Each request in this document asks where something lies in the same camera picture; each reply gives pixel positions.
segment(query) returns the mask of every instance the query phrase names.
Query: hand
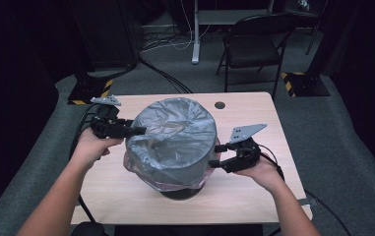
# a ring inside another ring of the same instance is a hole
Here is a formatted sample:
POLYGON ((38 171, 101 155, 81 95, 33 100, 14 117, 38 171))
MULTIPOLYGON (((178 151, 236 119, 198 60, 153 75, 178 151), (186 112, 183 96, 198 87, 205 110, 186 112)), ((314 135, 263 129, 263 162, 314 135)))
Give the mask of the hand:
POLYGON ((110 154, 108 148, 120 145, 122 142, 122 139, 99 139, 91 128, 87 128, 80 135, 71 160, 90 169, 101 156, 110 154))
POLYGON ((260 156, 260 160, 255 166, 237 171, 235 174, 251 177, 257 184, 261 185, 270 193, 275 187, 284 184, 284 180, 281 178, 274 165, 263 156, 260 156))

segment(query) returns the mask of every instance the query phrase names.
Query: gray carpet floor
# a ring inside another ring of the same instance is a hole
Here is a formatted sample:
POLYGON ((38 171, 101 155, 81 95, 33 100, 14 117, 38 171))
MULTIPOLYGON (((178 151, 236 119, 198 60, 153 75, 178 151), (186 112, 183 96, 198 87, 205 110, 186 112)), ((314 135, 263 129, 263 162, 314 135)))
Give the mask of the gray carpet floor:
MULTIPOLYGON (((287 46, 282 70, 304 72, 310 36, 295 33, 287 46)), ((161 47, 141 56, 176 78, 195 93, 222 92, 223 73, 215 75, 222 53, 221 38, 215 35, 202 43, 199 65, 191 64, 192 44, 183 50, 161 47)), ((259 78, 273 75, 265 68, 259 78)), ((110 72, 97 72, 105 75, 110 72)), ((233 78, 255 78, 255 70, 233 72, 233 78)), ((295 160, 302 184, 344 222, 352 235, 375 235, 375 159, 355 134, 349 115, 333 82, 321 79, 330 92, 325 97, 289 97, 279 85, 275 106, 295 160)), ((68 77, 57 83, 57 107, 27 160, 0 199, 0 236, 14 235, 39 203, 67 163, 68 151, 85 105, 67 105, 76 80, 68 77)), ((262 88, 258 85, 251 89, 262 88)), ((139 64, 132 72, 114 80, 110 94, 177 93, 161 75, 139 64)), ((323 235, 346 235, 338 221, 321 205, 313 206, 313 222, 323 235)), ((265 235, 277 224, 264 225, 265 235)), ((112 235, 113 227, 107 225, 112 235)))

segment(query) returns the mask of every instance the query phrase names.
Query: white desk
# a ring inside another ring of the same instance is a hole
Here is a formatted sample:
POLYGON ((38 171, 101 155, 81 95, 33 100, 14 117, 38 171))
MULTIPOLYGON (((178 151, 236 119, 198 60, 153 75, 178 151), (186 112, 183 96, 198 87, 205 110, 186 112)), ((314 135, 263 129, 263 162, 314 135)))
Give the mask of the white desk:
POLYGON ((194 47, 193 64, 199 63, 200 38, 199 25, 234 25, 241 19, 256 15, 267 15, 273 12, 275 0, 270 0, 267 10, 212 10, 199 11, 198 0, 194 1, 194 47))
MULTIPOLYGON (((122 102, 119 118, 134 119, 151 103, 169 97, 187 97, 202 104, 215 118, 218 137, 228 142, 234 127, 267 123, 253 136, 270 148, 281 166, 285 182, 298 199, 305 193, 285 139, 271 96, 266 92, 197 93, 117 96, 122 102), (216 109, 222 101, 225 109, 216 109)), ((271 195, 252 179, 216 169, 195 197, 174 201, 145 184, 123 167, 124 145, 94 164, 85 179, 82 196, 96 221, 104 224, 228 224, 278 222, 271 195)), ((235 156, 232 150, 221 159, 235 156)), ((303 206, 311 218, 309 206, 303 206)), ((72 224, 88 221, 76 206, 72 224)))

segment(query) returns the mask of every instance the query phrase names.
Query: person's left hand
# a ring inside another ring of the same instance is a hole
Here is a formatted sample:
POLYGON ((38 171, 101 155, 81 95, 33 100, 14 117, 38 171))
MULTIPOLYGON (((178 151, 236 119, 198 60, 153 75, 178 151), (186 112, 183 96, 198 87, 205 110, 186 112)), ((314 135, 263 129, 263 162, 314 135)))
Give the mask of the person's left hand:
POLYGON ((108 148, 120 145, 122 142, 123 139, 99 139, 93 134, 91 128, 87 128, 80 135, 71 160, 77 161, 90 169, 101 156, 110 154, 108 148))

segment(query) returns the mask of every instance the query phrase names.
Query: person's left arm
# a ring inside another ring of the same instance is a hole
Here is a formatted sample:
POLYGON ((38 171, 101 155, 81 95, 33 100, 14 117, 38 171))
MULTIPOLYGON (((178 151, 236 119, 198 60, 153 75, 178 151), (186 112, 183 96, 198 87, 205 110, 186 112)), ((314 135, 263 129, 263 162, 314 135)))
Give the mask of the person's left arm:
POLYGON ((17 235, 68 235, 86 173, 99 157, 109 154, 109 147, 121 143, 122 140, 98 139, 91 129, 86 129, 70 162, 17 235))

